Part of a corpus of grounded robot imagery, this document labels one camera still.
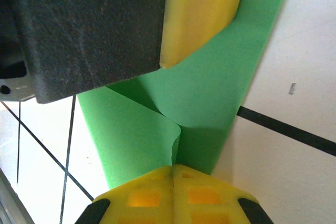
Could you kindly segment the green cloth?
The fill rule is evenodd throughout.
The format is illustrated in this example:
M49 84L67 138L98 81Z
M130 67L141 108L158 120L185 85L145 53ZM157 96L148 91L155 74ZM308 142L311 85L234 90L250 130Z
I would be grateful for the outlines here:
M174 164L212 173L281 4L241 0L176 66L78 95L109 188Z

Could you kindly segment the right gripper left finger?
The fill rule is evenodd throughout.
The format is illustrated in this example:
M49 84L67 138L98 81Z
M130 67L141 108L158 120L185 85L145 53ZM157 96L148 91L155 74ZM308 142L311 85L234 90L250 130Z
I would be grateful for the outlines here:
M164 166L96 197L75 224L173 224L172 167Z

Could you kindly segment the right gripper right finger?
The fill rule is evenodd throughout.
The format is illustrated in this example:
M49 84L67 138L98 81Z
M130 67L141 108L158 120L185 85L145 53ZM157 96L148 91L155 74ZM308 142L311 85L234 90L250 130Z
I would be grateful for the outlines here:
M251 194L184 165L173 166L174 224L274 224Z

